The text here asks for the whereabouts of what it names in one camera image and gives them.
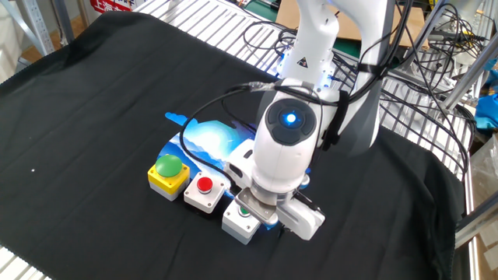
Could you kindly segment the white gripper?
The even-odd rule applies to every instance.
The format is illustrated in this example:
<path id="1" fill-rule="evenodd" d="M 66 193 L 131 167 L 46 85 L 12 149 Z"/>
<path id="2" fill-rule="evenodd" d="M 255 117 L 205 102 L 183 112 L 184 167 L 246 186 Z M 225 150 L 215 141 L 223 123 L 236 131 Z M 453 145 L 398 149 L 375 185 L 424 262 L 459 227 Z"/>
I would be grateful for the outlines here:
<path id="1" fill-rule="evenodd" d="M 233 178 L 240 191 L 234 191 L 234 203 L 239 214 L 258 220 L 262 225 L 273 227 L 282 223 L 299 238 L 310 240 L 325 221 L 319 208 L 312 208 L 310 200 L 297 189 L 276 194 L 258 186 L 252 179 L 255 168 L 254 141 L 247 139 L 229 155 L 224 170 Z"/>

